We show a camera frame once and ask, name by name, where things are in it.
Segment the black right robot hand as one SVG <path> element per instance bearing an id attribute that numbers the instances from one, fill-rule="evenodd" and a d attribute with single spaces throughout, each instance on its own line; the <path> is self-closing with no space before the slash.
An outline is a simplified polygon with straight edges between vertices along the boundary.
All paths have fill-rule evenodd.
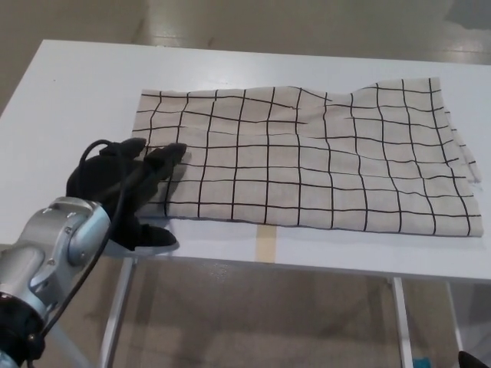
<path id="1" fill-rule="evenodd" d="M 458 365 L 459 368 L 489 368 L 488 365 L 474 355 L 463 350 L 458 353 Z"/>

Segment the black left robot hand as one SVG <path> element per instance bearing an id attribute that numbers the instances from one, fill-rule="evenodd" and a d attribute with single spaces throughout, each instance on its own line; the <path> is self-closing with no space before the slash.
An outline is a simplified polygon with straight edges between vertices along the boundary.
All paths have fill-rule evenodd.
<path id="1" fill-rule="evenodd" d="M 182 162 L 187 145 L 171 143 L 139 156 L 144 138 L 130 138 L 103 148 L 76 168 L 67 181 L 66 196 L 98 202 L 116 224 L 110 240 L 129 251 L 176 244 L 168 230 L 142 224 L 136 212 L 157 195 L 159 184 L 171 178 Z"/>

